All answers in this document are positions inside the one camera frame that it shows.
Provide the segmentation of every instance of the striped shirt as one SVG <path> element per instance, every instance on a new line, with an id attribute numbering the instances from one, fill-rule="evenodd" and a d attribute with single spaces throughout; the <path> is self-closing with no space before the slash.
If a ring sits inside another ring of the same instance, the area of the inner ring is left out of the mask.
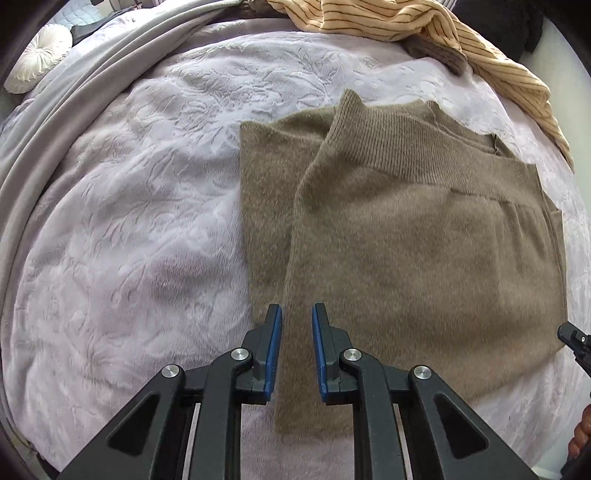
<path id="1" fill-rule="evenodd" d="M 531 116 L 563 153 L 573 158 L 550 106 L 550 90 L 523 65 L 510 60 L 435 0 L 267 0 L 303 31 L 341 33 L 380 41 L 422 34 L 463 52 L 496 92 Z"/>

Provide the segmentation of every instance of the metal screw cap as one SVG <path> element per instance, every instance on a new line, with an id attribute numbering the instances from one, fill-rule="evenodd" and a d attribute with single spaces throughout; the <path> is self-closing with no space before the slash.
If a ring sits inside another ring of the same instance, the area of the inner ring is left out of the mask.
<path id="1" fill-rule="evenodd" d="M 343 352 L 343 356 L 345 357 L 345 360 L 356 362 L 361 358 L 361 352 L 356 348 L 349 348 Z"/>
<path id="2" fill-rule="evenodd" d="M 180 373 L 180 371 L 181 369 L 178 367 L 178 365 L 174 364 L 167 365 L 161 370 L 162 375 L 166 378 L 174 378 Z"/>
<path id="3" fill-rule="evenodd" d="M 234 360 L 244 360 L 248 358 L 248 355 L 250 355 L 250 353 L 245 348 L 236 348 L 232 350 L 231 355 Z"/>
<path id="4" fill-rule="evenodd" d="M 419 365 L 418 367 L 415 367 L 413 373 L 415 377 L 420 378 L 421 380 L 431 378 L 431 370 L 429 369 L 429 367 L 425 367 L 424 365 Z"/>

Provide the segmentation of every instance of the tufted pillow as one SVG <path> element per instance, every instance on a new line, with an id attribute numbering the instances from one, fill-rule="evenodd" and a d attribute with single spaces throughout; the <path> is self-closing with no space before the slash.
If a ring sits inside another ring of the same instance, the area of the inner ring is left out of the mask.
<path id="1" fill-rule="evenodd" d="M 72 49 L 72 34 L 63 25 L 45 25 L 33 37 L 8 75 L 4 88 L 25 93 L 55 67 Z"/>

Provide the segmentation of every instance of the white bedspread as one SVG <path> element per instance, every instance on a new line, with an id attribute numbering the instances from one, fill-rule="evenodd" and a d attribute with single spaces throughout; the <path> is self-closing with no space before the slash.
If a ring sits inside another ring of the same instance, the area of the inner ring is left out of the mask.
<path id="1" fill-rule="evenodd" d="M 2 368 L 16 425 L 57 468 L 163 365 L 194 368 L 241 342 L 251 318 L 238 126 L 335 104 L 345 88 L 371 104 L 434 99 L 536 163 L 563 211 L 569 320 L 591 330 L 586 210 L 535 122 L 480 77 L 454 77 L 396 44 L 293 30 L 250 20 L 192 36 L 96 119 L 38 202 L 2 312 Z M 2 137 L 10 130 L 9 121 Z M 533 464 L 575 425 L 582 378 L 563 349 L 476 411 Z M 272 405 L 245 409 L 245 479 L 352 478 L 352 439 L 287 448 L 271 418 Z"/>

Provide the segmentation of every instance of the brown sweater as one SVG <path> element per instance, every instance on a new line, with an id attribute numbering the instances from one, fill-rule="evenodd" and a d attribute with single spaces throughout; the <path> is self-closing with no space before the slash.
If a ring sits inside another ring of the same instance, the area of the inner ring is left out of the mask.
<path id="1" fill-rule="evenodd" d="M 336 108 L 241 128 L 241 188 L 256 319 L 284 308 L 280 433 L 344 433 L 320 404 L 311 308 L 354 347 L 426 364 L 466 400 L 560 348 L 567 318 L 560 211 L 534 165 L 435 103 Z"/>

